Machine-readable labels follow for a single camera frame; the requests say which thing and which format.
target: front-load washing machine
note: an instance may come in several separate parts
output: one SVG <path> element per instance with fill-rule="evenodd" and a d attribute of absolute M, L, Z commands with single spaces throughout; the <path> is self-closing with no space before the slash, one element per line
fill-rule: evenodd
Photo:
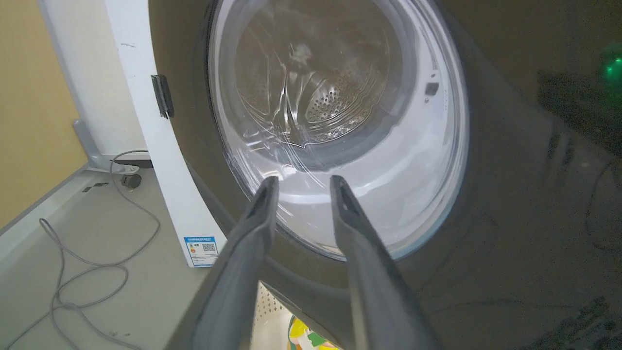
<path fill-rule="evenodd" d="M 279 178 L 262 280 L 335 344 L 354 348 L 333 174 L 448 348 L 525 345 L 615 289 L 592 278 L 612 259 L 597 241 L 615 251 L 622 226 L 619 159 L 529 103 L 436 2 L 151 0 L 149 11 L 203 199 L 227 233 L 260 182 Z M 603 273 L 619 282 L 619 266 Z"/>

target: colorful object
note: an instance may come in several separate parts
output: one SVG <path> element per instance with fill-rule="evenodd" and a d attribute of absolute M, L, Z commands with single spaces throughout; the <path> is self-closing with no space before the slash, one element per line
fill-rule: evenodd
<path fill-rule="evenodd" d="M 313 332 L 301 320 L 292 316 L 289 323 L 289 349 L 288 350 L 337 350 L 338 348 L 324 339 L 321 335 Z"/>

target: sticker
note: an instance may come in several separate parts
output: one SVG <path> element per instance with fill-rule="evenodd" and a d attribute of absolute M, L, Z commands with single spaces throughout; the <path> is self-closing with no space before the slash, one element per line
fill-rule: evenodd
<path fill-rule="evenodd" d="M 214 237 L 184 237 L 186 249 L 196 267 L 212 266 L 218 257 L 218 248 Z"/>

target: yellow wall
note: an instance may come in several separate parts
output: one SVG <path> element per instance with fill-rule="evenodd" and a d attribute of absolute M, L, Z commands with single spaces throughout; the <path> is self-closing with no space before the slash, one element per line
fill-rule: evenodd
<path fill-rule="evenodd" d="M 86 164 L 35 0 L 0 1 L 0 228 Z"/>

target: gray cable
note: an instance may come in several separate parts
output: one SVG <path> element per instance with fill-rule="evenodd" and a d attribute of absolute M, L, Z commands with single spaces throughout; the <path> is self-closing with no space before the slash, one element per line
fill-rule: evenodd
<path fill-rule="evenodd" d="M 76 253 L 72 252 L 69 248 L 67 248 L 60 241 L 60 237 L 58 236 L 56 231 L 54 231 L 54 228 L 50 225 L 50 223 L 47 220 L 43 219 L 43 218 L 39 219 L 39 224 L 41 225 L 41 227 L 43 227 L 43 229 L 45 230 L 45 233 L 52 239 L 54 244 L 56 244 L 56 246 L 58 247 L 58 250 L 60 252 L 60 271 L 58 272 L 58 279 L 56 281 L 56 289 L 55 289 L 54 294 L 52 296 L 52 300 L 50 301 L 50 309 L 49 309 L 49 311 L 46 312 L 45 314 L 41 315 L 41 317 L 39 317 L 36 321 L 34 321 L 32 324 L 30 324 L 30 326 L 26 327 L 26 329 L 24 329 L 23 332 L 21 332 L 20 335 L 15 337 L 15 339 L 13 339 L 5 347 L 5 350 L 8 350 L 11 346 L 13 346 L 13 344 L 15 344 L 24 335 L 26 335 L 34 326 L 36 326 L 39 322 L 41 322 L 43 319 L 45 319 L 48 316 L 50 316 L 50 320 L 52 322 L 52 326 L 54 327 L 54 330 L 56 330 L 58 335 L 73 350 L 80 350 L 80 348 L 78 348 L 76 346 L 76 344 L 74 344 L 71 341 L 71 339 L 69 339 L 69 337 L 58 327 L 56 319 L 54 318 L 54 311 L 57 310 L 57 309 L 60 309 L 60 308 L 69 309 L 69 310 L 73 310 L 73 311 L 77 312 L 82 317 L 82 319 L 84 319 L 84 322 L 86 323 L 86 325 L 89 326 L 95 333 L 97 333 L 98 336 L 104 338 L 105 340 L 107 340 L 107 341 L 109 341 L 111 343 L 118 344 L 120 346 L 124 346 L 124 347 L 126 347 L 128 349 L 141 350 L 141 348 L 139 348 L 136 345 L 133 345 L 133 344 L 130 344 L 130 343 L 126 343 L 124 341 L 120 341 L 120 340 L 118 340 L 118 339 L 116 339 L 116 338 L 114 338 L 112 336 L 109 336 L 109 335 L 103 333 L 102 331 L 98 330 L 97 327 L 95 327 L 93 325 L 93 323 L 91 323 L 91 321 L 89 321 L 89 319 L 82 312 L 82 309 L 84 309 L 84 308 L 87 308 L 89 306 L 93 306 L 93 305 L 99 304 L 99 303 L 101 303 L 104 300 L 110 299 L 112 296 L 117 294 L 123 288 L 123 286 L 128 281 L 129 271 L 122 264 L 127 262 L 128 260 L 132 259 L 133 257 L 135 257 L 138 253 L 140 253 L 146 246 L 149 245 L 149 243 L 151 243 L 151 241 L 156 237 L 157 233 L 160 231 L 160 226 L 161 226 L 160 220 L 152 212 L 150 212 L 149 210 L 141 207 L 139 204 L 136 204 L 134 201 L 132 201 L 130 198 L 128 198 L 121 191 L 119 186 L 114 181 L 114 177 L 113 177 L 113 164 L 119 157 L 124 156 L 125 154 L 129 154 L 129 153 L 141 153 L 141 152 L 147 152 L 147 151 L 137 150 L 137 151 L 128 151 L 128 152 L 123 152 L 121 154 L 118 154 L 110 162 L 110 168 L 108 169 L 108 172 L 110 173 L 110 177 L 112 178 L 112 183 L 114 185 L 114 188 L 117 190 L 117 192 L 119 192 L 121 197 L 123 197 L 123 199 L 125 199 L 126 201 L 130 202 L 133 206 L 135 206 L 138 209 L 142 210 L 143 212 L 147 213 L 157 223 L 157 227 L 155 228 L 154 233 L 151 235 L 151 237 L 149 237 L 149 239 L 147 239 L 147 241 L 140 248 L 138 248 L 134 253 L 130 254 L 128 257 L 126 257 L 126 258 L 124 258 L 124 259 L 122 259 L 122 260 L 120 260 L 118 262 L 114 262 L 114 263 L 96 263 L 96 262 L 91 262 L 89 260 L 86 260 L 86 259 L 80 257 L 79 255 L 77 255 Z M 69 280 L 63 282 L 62 281 L 63 280 L 63 274 L 65 273 L 65 252 L 69 253 L 71 256 L 73 256 L 74 258 L 78 259 L 79 261 L 91 265 L 91 267 L 87 268 L 85 271 L 82 271 L 79 274 L 71 277 Z M 76 305 L 76 304 L 73 304 L 73 303 L 65 303 L 65 302 L 63 302 L 61 300 L 60 294 L 61 294 L 62 290 L 67 285 L 69 285 L 69 283 L 71 283 L 73 280 L 77 279 L 80 276 L 83 276 L 83 275 L 85 275 L 85 274 L 87 274 L 89 272 L 95 271 L 95 270 L 99 270 L 100 268 L 118 268 L 119 270 L 121 270 L 121 271 L 123 271 L 125 273 L 125 277 L 123 278 L 123 281 L 117 287 L 117 289 L 115 289 L 112 293 L 104 296 L 103 298 L 100 298 L 100 299 L 98 299 L 96 301 L 92 301 L 90 303 L 86 303 L 84 305 Z"/>

